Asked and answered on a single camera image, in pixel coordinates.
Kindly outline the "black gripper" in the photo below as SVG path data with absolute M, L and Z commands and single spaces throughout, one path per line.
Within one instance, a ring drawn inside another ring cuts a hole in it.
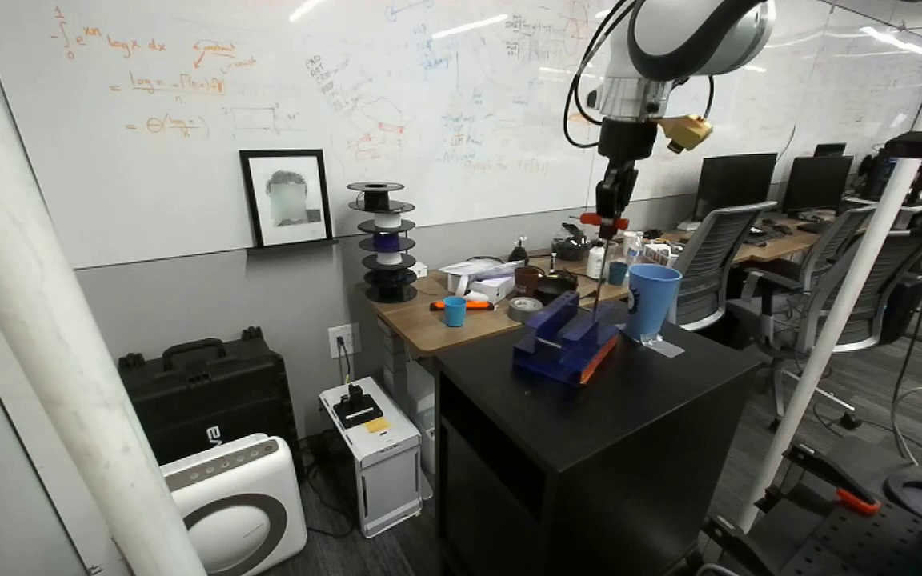
M 636 168 L 631 161 L 613 161 L 605 168 L 605 176 L 595 185 L 595 215 L 605 225 L 614 225 L 625 215 L 635 184 L 636 184 Z

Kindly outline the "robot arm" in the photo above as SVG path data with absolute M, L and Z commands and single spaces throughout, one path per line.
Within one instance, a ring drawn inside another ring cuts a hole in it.
M 598 128 L 605 157 L 591 220 L 602 237 L 625 226 L 636 165 L 653 155 L 668 94 L 692 78 L 718 78 L 750 65 L 775 28 L 775 0 L 614 0 L 591 34 L 565 94 L 569 116 Z

